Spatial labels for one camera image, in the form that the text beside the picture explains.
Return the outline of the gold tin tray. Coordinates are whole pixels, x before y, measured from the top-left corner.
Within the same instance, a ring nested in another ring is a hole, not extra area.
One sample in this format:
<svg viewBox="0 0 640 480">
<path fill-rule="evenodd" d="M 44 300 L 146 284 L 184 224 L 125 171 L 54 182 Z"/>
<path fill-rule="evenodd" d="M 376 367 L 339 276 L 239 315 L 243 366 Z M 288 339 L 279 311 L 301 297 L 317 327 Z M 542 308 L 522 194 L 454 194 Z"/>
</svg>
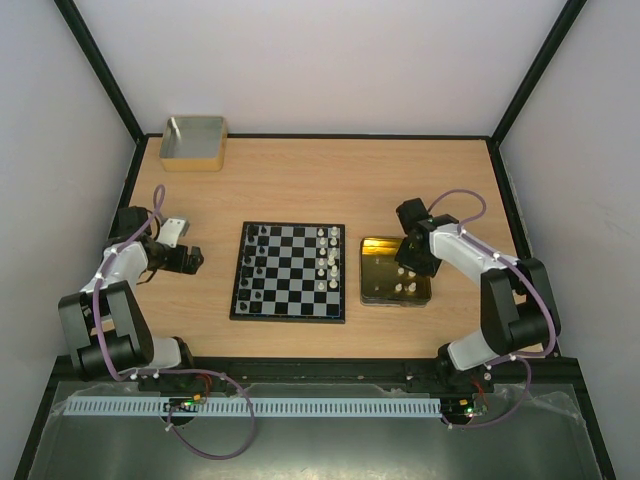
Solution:
<svg viewBox="0 0 640 480">
<path fill-rule="evenodd" d="M 395 260 L 401 243 L 398 237 L 362 239 L 359 256 L 362 304 L 424 307 L 431 300 L 431 280 Z"/>
</svg>

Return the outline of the black white chess board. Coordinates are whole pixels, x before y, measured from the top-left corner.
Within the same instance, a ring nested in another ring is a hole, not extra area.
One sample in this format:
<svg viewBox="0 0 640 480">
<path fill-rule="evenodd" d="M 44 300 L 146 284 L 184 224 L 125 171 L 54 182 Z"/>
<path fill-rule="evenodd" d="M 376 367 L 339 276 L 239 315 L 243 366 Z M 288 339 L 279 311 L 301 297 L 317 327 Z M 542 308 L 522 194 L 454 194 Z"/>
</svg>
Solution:
<svg viewBox="0 0 640 480">
<path fill-rule="evenodd" d="M 345 241 L 343 224 L 244 222 L 229 318 L 343 324 Z"/>
</svg>

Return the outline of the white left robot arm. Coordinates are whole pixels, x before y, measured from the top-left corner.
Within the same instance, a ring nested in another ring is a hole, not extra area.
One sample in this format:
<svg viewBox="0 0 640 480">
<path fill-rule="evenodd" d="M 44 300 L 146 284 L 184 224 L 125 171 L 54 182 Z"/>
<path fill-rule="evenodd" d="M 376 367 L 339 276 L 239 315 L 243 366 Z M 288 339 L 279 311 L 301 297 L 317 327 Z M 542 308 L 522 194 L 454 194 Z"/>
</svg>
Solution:
<svg viewBox="0 0 640 480">
<path fill-rule="evenodd" d="M 145 273 L 197 273 L 204 263 L 201 250 L 179 243 L 188 228 L 184 218 L 164 218 L 143 207 L 117 211 L 96 273 L 79 292 L 58 303 L 79 379 L 135 380 L 143 371 L 157 378 L 162 370 L 194 366 L 184 340 L 151 333 L 135 296 Z"/>
</svg>

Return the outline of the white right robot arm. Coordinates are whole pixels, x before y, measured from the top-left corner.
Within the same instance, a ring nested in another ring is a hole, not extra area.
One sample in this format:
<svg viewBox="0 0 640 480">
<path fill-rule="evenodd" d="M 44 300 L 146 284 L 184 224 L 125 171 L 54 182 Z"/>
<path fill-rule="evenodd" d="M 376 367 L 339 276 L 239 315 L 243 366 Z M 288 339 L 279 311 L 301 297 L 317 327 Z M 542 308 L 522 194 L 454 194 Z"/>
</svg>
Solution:
<svg viewBox="0 0 640 480">
<path fill-rule="evenodd" d="M 436 379 L 443 389 L 460 390 L 481 366 L 554 351 L 560 326 L 542 262 L 499 252 L 448 214 L 398 218 L 406 234 L 395 257 L 400 266 L 433 278 L 446 262 L 480 289 L 479 329 L 438 350 Z"/>
</svg>

